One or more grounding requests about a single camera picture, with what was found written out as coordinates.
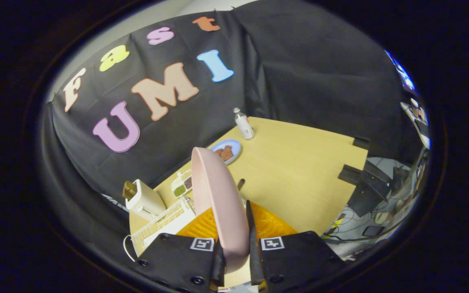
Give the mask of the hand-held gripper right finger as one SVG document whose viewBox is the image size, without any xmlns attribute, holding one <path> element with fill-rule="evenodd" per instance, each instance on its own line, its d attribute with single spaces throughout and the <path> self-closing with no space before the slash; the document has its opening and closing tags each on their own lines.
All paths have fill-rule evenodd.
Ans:
<svg viewBox="0 0 469 293">
<path fill-rule="evenodd" d="M 316 232 L 298 232 L 250 201 L 246 217 L 251 283 L 259 291 L 322 290 L 346 267 Z"/>
</svg>

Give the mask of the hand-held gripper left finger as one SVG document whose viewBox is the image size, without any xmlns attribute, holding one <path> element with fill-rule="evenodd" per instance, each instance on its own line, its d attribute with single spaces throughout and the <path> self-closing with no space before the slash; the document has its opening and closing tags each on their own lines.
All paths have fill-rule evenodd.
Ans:
<svg viewBox="0 0 469 293">
<path fill-rule="evenodd" d="M 138 257 L 143 276 L 182 293 L 216 293 L 224 286 L 226 261 L 213 209 L 176 234 L 162 232 Z"/>
</svg>

